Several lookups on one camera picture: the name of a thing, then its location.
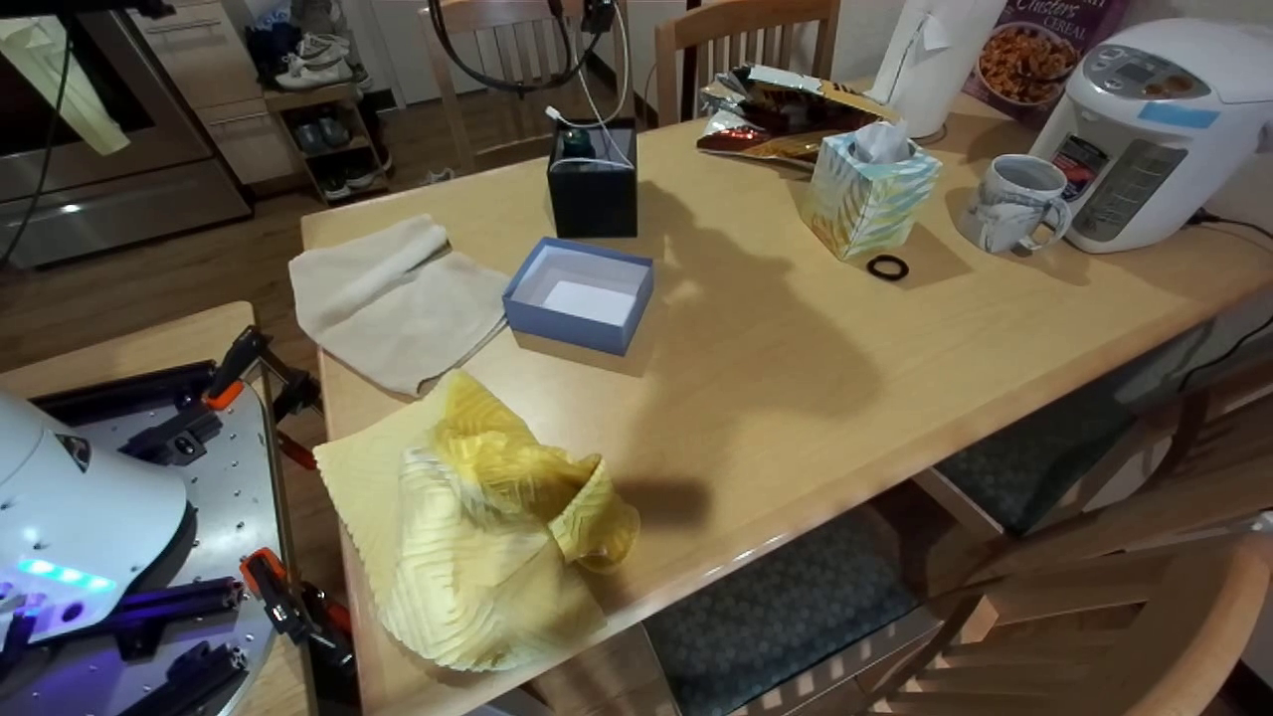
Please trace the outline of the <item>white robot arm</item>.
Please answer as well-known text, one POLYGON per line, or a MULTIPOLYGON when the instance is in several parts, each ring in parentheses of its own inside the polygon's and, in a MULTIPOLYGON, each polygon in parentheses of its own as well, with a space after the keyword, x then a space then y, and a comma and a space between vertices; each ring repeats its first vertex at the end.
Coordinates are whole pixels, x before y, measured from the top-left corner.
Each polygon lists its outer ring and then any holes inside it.
MULTIPOLYGON (((297 326, 385 390, 417 393, 503 331, 507 274, 406 218, 289 264, 297 326)), ((0 579, 36 641, 89 631, 174 543, 194 497, 179 461, 90 440, 0 396, 0 579)))

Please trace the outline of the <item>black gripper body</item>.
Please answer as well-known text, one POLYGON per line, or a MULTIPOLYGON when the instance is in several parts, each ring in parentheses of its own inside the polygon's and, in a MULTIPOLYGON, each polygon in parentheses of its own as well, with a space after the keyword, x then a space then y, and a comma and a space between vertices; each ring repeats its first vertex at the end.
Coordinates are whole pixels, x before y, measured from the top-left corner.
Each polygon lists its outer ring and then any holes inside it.
POLYGON ((616 0, 581 0, 581 26, 602 35, 616 25, 616 0))

